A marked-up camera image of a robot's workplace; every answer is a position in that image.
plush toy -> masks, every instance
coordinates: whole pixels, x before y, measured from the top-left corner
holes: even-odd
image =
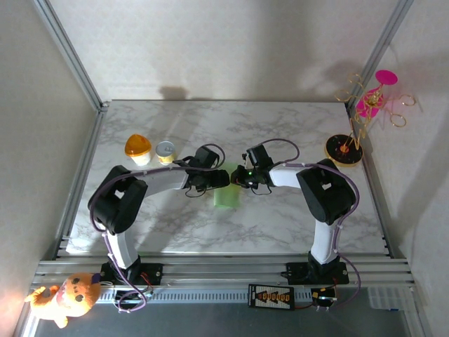
[[[78,272],[64,281],[64,284],[50,287],[50,296],[44,297],[45,287],[28,295],[32,312],[41,319],[51,319],[58,327],[67,326],[67,317],[86,314],[101,294],[100,274]]]

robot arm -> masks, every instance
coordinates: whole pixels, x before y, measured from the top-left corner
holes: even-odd
[[[299,188],[315,217],[314,244],[309,252],[306,283],[325,284],[327,282],[323,280],[339,277],[340,258],[333,249],[336,220],[349,212],[356,196],[343,177],[324,169],[327,166],[337,170],[334,163],[324,159],[312,168],[274,164],[263,145],[247,150],[243,159],[248,162],[248,158],[252,168],[239,166],[231,175],[233,184],[255,190],[260,184]]]
[[[115,166],[103,180],[89,200],[91,209],[93,198],[99,194],[93,205],[94,219],[107,231],[107,238],[117,265],[126,278],[133,282],[141,270],[140,257],[134,247],[131,225],[134,223],[143,199],[166,190],[192,189],[204,192],[229,185],[229,175],[225,170],[212,169],[219,159],[218,154],[206,146],[200,147],[194,157],[175,161],[181,167],[166,169],[157,174],[129,176],[130,171],[123,166]],[[109,187],[111,180],[117,180]]]

gray floor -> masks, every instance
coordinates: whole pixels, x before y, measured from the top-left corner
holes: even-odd
[[[245,304],[158,304],[132,314],[113,305],[96,305],[85,317],[59,330],[40,321],[36,336],[409,336],[402,312],[371,309],[366,291],[350,305],[332,312],[315,309],[284,312]]]

round base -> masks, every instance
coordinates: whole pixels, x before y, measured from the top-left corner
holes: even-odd
[[[334,135],[330,137],[326,142],[324,151],[326,152],[326,156],[332,159],[335,165],[342,167],[353,167],[363,158],[361,145],[356,149],[354,139],[347,135]]]

gold jewelry holder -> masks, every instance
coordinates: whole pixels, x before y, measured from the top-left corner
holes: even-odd
[[[408,107],[416,104],[415,97],[408,94],[403,94],[398,98],[384,99],[384,87],[392,86],[398,81],[397,76],[393,72],[379,70],[376,72],[376,79],[380,85],[367,91],[362,84],[363,79],[361,76],[359,74],[350,74],[348,82],[359,86],[363,90],[363,94],[355,96],[344,89],[340,89],[335,93],[335,98],[339,102],[347,103],[352,98],[358,100],[354,117],[351,117],[349,120],[351,133],[348,136],[333,135],[326,142],[326,156],[332,159],[338,166],[351,167],[362,160],[363,148],[360,140],[366,137],[368,126],[379,111],[387,112],[390,115],[390,123],[396,128],[403,128],[407,124],[407,119],[403,115],[393,113],[391,109],[385,106],[387,102],[400,100],[402,105]]]

